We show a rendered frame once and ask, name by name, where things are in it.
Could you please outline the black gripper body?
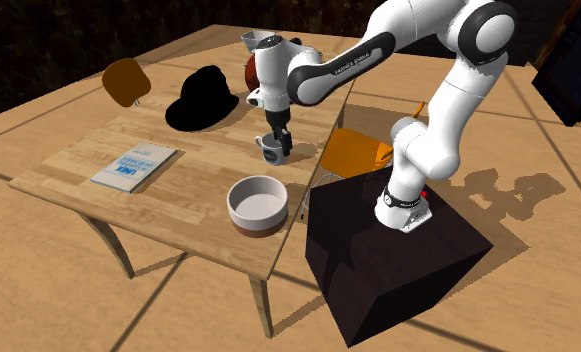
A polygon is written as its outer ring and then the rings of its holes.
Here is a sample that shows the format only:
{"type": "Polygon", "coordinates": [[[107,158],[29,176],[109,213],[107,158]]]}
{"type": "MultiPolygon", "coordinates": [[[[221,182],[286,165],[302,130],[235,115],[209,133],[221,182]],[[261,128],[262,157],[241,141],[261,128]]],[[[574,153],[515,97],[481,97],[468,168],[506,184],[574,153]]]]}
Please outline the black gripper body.
{"type": "Polygon", "coordinates": [[[271,126],[271,128],[276,130],[281,130],[286,127],[287,123],[291,118],[290,109],[287,108],[283,111],[265,111],[266,121],[271,126]]]}

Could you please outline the white mug with dark print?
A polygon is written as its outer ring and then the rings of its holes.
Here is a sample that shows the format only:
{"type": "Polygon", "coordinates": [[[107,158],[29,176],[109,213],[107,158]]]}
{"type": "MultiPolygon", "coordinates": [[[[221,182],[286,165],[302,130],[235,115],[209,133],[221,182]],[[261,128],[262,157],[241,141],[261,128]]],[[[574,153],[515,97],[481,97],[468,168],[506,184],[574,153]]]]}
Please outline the white mug with dark print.
{"type": "Polygon", "coordinates": [[[274,138],[273,132],[264,136],[256,136],[255,143],[262,152],[263,160],[268,164],[279,166],[286,163],[282,144],[274,138]]]}

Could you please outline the red-brown round vessel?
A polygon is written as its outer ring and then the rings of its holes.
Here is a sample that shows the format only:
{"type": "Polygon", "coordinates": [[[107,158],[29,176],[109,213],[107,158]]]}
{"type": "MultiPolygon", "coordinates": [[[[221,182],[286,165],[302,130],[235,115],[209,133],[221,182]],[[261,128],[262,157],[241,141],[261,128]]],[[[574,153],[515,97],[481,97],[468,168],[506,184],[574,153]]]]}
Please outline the red-brown round vessel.
{"type": "Polygon", "coordinates": [[[252,54],[244,65],[245,84],[250,92],[253,92],[260,87],[260,82],[257,76],[255,55],[252,54]]]}

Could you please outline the orange chair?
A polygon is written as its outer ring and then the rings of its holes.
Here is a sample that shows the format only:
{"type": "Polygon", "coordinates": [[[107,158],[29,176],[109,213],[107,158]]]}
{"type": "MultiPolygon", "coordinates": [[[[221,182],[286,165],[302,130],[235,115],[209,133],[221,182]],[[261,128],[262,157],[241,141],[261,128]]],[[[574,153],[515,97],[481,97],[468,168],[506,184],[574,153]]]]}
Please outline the orange chair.
{"type": "Polygon", "coordinates": [[[309,214],[309,220],[313,222],[317,214],[327,210],[337,217],[348,213],[353,219],[366,218],[368,209],[373,208],[373,217],[380,223],[409,232],[430,219],[432,213],[423,190],[426,175],[406,156],[408,144],[425,130],[416,115],[402,118],[392,126],[390,145],[352,129],[334,130],[320,161],[330,177],[336,175],[343,180],[368,177],[384,168],[391,169],[391,176],[375,198],[353,196],[351,185],[346,183],[320,204],[315,190],[310,189],[303,201],[303,211],[309,214]]]}

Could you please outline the white bowl with brown base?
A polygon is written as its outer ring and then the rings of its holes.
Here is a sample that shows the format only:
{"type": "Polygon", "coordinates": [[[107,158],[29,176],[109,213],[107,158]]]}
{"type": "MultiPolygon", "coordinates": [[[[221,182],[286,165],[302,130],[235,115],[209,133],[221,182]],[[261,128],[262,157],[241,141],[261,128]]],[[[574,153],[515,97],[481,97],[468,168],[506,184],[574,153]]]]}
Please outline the white bowl with brown base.
{"type": "Polygon", "coordinates": [[[250,238],[270,236],[287,221],[287,189],[270,176],[255,175],[241,179],[230,188],[226,202],[234,227],[250,238]]]}

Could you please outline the black hat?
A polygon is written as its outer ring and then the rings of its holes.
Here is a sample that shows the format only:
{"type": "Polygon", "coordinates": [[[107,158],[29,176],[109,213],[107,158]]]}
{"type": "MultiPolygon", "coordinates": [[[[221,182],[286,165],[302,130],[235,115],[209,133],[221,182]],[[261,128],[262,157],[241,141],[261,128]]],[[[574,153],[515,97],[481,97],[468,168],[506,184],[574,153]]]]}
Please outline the black hat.
{"type": "Polygon", "coordinates": [[[201,131],[226,118],[238,103],[221,69],[208,65],[186,78],[180,97],[166,109],[165,121],[178,131],[201,131]]]}

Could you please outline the grey funnel-shaped cup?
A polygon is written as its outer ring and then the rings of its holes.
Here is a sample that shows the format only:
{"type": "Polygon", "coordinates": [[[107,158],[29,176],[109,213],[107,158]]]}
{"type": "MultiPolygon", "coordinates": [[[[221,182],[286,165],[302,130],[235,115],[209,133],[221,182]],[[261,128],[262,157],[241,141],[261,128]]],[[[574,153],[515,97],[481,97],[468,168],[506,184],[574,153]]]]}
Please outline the grey funnel-shaped cup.
{"type": "Polygon", "coordinates": [[[274,32],[273,31],[267,31],[267,30],[251,30],[248,31],[246,33],[244,33],[241,36],[241,39],[244,43],[244,45],[246,46],[247,50],[253,54],[254,51],[256,50],[257,45],[264,40],[265,38],[268,38],[270,36],[273,36],[274,32]]]}

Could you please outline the wooden table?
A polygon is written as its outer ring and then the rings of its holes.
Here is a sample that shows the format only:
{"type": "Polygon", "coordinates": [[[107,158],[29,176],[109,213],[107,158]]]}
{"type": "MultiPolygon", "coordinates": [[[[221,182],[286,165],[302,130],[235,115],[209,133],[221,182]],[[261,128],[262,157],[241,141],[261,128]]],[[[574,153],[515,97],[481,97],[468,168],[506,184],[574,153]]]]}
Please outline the wooden table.
{"type": "Polygon", "coordinates": [[[253,139],[268,131],[262,110],[239,104],[229,124],[204,132],[178,132],[166,125],[166,107],[178,97],[182,80],[214,64],[232,91],[245,91],[249,55],[239,43],[158,63],[172,84],[79,142],[10,181],[11,188],[78,213],[107,244],[119,264],[133,268],[114,233],[122,228],[248,275],[266,337],[273,335],[267,281],[275,267],[301,201],[335,128],[352,86],[345,84],[316,107],[295,107],[289,127],[295,156],[270,166],[257,155],[253,139]],[[91,177],[140,141],[178,150],[160,175],[138,193],[128,194],[91,182],[91,177]],[[288,214],[281,229],[253,239],[240,234],[229,216],[226,197],[240,179],[267,175],[287,186],[288,214]]]}

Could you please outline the pale blue book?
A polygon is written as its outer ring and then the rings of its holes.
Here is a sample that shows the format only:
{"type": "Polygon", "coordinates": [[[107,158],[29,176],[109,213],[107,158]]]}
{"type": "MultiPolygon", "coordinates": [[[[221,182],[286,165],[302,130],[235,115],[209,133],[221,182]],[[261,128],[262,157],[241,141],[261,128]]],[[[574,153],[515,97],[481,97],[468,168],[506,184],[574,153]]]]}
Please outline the pale blue book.
{"type": "Polygon", "coordinates": [[[132,193],[154,171],[177,153],[176,149],[139,142],[90,178],[92,183],[132,193]]]}

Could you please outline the black robot stand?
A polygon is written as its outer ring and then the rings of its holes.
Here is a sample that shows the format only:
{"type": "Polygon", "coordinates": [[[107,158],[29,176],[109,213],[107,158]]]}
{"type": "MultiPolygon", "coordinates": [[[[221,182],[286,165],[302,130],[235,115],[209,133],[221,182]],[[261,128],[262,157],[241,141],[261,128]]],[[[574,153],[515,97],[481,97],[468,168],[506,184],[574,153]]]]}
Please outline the black robot stand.
{"type": "Polygon", "coordinates": [[[430,187],[431,218],[409,233],[374,215],[389,169],[310,192],[306,259],[352,347],[435,306],[492,244],[430,187]]]}

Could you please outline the dark blue cabinet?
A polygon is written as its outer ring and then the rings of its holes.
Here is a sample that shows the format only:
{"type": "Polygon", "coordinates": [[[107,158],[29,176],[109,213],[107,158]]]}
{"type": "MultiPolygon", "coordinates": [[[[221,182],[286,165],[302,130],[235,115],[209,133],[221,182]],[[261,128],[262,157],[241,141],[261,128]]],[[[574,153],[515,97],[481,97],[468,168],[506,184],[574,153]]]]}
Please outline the dark blue cabinet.
{"type": "Polygon", "coordinates": [[[581,0],[571,1],[532,84],[564,125],[581,122],[581,0]]]}

